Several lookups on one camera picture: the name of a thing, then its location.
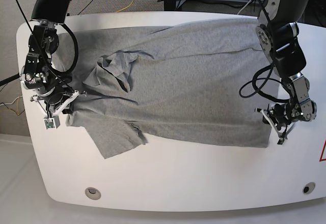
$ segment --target white cable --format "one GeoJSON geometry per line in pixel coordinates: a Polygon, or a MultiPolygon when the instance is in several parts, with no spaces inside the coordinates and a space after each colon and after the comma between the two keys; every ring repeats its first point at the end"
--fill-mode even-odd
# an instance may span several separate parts
{"type": "Polygon", "coordinates": [[[17,101],[17,99],[18,99],[19,97],[21,97],[21,96],[18,96],[17,98],[15,98],[14,101],[12,101],[11,103],[2,103],[2,104],[0,104],[0,106],[2,106],[2,105],[12,105],[12,104],[14,104],[14,102],[17,101]]]}
{"type": "Polygon", "coordinates": [[[246,5],[244,5],[243,6],[243,8],[242,9],[240,9],[239,10],[239,12],[237,13],[237,15],[239,15],[241,12],[242,12],[242,10],[244,10],[251,2],[252,2],[253,0],[249,0],[247,3],[246,3],[246,5]]]}

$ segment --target wrinkled fabric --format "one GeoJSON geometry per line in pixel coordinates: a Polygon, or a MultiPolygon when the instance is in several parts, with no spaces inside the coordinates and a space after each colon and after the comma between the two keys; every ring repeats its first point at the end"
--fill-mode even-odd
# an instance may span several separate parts
{"type": "MultiPolygon", "coordinates": [[[[267,147],[270,127],[254,109],[266,108],[268,101],[238,94],[268,65],[255,33],[257,24],[224,19],[76,33],[79,59],[71,85],[88,95],[75,100],[66,124],[85,127],[104,158],[143,144],[142,133],[211,145],[267,147]]],[[[69,35],[60,35],[56,67],[70,67],[72,47],[69,35]]],[[[268,82],[264,91],[276,96],[277,88],[268,82]]]]}

